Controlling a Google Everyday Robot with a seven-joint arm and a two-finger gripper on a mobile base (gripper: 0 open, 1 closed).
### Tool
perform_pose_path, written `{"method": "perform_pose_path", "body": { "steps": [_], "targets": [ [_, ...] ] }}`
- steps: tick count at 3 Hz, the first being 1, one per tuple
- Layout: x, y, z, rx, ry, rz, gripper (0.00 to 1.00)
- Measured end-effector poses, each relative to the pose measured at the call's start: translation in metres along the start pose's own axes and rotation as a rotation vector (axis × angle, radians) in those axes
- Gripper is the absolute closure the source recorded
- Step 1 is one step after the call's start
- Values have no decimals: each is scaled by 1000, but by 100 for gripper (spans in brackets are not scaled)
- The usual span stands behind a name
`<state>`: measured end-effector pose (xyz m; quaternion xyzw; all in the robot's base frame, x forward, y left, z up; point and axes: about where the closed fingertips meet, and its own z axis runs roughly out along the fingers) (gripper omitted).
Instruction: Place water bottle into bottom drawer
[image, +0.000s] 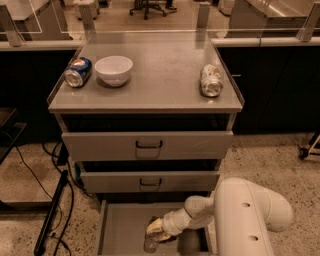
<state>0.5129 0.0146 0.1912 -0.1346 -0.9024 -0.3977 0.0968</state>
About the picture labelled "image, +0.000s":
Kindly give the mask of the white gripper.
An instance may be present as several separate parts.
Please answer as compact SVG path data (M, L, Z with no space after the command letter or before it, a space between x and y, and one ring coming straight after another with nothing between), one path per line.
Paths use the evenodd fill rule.
M184 210L171 211L161 218L151 222L146 230L147 234L155 234L155 239L159 242L167 241L171 236L177 236L183 232L187 226L186 213Z

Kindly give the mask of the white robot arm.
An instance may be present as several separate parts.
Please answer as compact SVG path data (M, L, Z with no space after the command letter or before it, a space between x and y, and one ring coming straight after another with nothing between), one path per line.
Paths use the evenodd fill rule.
M186 229L214 223L219 256L275 256L268 233L282 232L292 221L292 207L281 194L242 178L227 178L212 197L190 196L182 208L151 221L144 250L153 253Z

